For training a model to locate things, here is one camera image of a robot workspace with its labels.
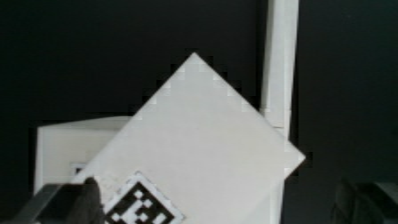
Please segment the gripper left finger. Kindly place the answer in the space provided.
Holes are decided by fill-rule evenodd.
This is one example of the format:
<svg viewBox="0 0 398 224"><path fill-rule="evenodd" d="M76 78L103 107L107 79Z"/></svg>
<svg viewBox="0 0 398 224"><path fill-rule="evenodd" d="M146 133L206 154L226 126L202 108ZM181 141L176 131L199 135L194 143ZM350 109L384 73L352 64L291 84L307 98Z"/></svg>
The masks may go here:
<svg viewBox="0 0 398 224"><path fill-rule="evenodd" d="M92 177L78 184L46 184L11 224L105 224L99 186Z"/></svg>

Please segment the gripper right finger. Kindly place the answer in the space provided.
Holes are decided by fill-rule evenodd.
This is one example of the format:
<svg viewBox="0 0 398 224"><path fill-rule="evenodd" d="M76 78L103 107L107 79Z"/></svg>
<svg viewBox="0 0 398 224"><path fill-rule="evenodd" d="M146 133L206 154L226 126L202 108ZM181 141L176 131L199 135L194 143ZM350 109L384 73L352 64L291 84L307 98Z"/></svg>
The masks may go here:
<svg viewBox="0 0 398 224"><path fill-rule="evenodd" d="M339 181L330 224L398 224L398 183Z"/></svg>

